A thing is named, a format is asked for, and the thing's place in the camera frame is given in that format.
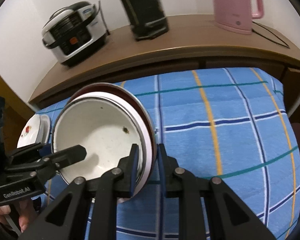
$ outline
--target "metal screw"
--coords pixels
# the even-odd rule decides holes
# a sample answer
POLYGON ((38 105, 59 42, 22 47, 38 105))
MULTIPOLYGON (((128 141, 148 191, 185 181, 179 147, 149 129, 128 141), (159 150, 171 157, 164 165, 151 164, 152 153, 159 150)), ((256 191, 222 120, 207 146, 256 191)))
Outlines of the metal screw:
POLYGON ((184 168, 181 168, 181 167, 177 167, 177 168, 175 168, 174 172, 175 172, 176 174, 181 175, 181 174, 184 174, 184 173, 185 173, 185 169, 184 169, 184 168))
POLYGON ((122 170, 120 168, 113 168, 111 172, 114 175, 118 175, 122 172, 122 170))
POLYGON ((77 185, 80 185, 84 182, 84 178, 83 177, 76 177, 74 179, 74 183, 77 184, 77 185))
POLYGON ((212 183, 213 183, 213 184, 218 185, 218 184, 220 184, 221 182, 222 182, 222 179, 220 179, 219 177, 213 177, 213 178, 212 178, 212 183))

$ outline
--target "white wall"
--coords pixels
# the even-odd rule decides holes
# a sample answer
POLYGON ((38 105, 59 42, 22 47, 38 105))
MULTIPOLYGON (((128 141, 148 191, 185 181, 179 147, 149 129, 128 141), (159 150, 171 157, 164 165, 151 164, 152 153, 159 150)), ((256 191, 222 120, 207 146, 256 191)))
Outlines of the white wall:
MULTIPOLYGON (((56 63, 41 42, 41 29, 56 10, 81 0, 6 0, 0 8, 0 75, 24 101, 56 63)), ((97 3, 98 0, 86 0, 97 3)), ((128 25, 120 0, 101 0, 110 30, 128 25)), ((212 0, 162 0, 167 16, 213 14, 212 0)), ((300 17, 288 0, 264 0, 258 20, 300 48, 300 17)))

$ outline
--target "power cord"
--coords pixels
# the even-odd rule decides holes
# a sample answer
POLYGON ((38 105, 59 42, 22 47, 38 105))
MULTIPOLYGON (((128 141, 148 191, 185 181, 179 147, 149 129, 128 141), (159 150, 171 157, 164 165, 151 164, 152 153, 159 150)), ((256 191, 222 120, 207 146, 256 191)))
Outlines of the power cord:
POLYGON ((256 25, 258 25, 258 26, 260 26, 260 27, 262 27, 262 28, 264 28, 265 30, 267 30, 267 31, 270 32, 271 34, 273 34, 276 38, 278 38, 278 39, 279 39, 280 41, 282 41, 284 44, 281 44, 281 43, 279 43, 279 42, 276 42, 276 41, 274 41, 274 40, 271 40, 270 38, 268 38, 268 37, 262 35, 261 33, 258 33, 258 32, 257 32, 256 30, 254 30, 254 29, 252 29, 252 32, 254 32, 254 33, 260 35, 261 37, 267 39, 268 41, 272 41, 272 42, 275 43, 275 44, 278 44, 278 45, 283 46, 283 47, 285 47, 285 48, 287 48, 287 49, 290 49, 290 46, 289 46, 284 40, 282 40, 282 39, 279 38, 277 35, 275 35, 271 30, 268 30, 266 27, 263 27, 263 26, 262 26, 261 24, 259 24, 259 23, 256 23, 256 22, 253 22, 253 23, 256 24, 256 25))

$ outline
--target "brown countertop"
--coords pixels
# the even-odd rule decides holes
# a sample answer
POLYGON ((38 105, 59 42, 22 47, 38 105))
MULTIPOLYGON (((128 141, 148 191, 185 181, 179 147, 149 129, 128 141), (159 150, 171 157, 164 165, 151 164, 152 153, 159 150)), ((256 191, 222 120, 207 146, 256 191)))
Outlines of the brown countertop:
MULTIPOLYGON (((33 92, 30 103, 38 104, 53 95, 91 79, 144 64, 198 57, 249 57, 267 59, 300 68, 300 49, 278 31, 267 27, 290 49, 252 33, 244 35, 220 29, 213 15, 168 17, 170 30, 154 40, 136 42, 130 26, 111 31, 107 43, 77 66, 55 64, 33 92)), ((253 25, 259 33, 282 43, 267 30, 253 25)))

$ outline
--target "finger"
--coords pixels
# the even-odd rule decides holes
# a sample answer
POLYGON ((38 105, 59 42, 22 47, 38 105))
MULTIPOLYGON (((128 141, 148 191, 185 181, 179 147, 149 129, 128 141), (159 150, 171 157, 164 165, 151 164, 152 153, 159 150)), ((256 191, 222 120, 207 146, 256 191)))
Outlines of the finger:
POLYGON ((4 215, 7 215, 11 212, 11 209, 9 206, 2 206, 0 207, 0 223, 7 225, 7 221, 4 218, 4 215))
POLYGON ((19 225, 21 232, 25 231, 29 224, 35 220, 37 213, 34 210, 33 203, 31 199, 20 201, 19 203, 19 225))

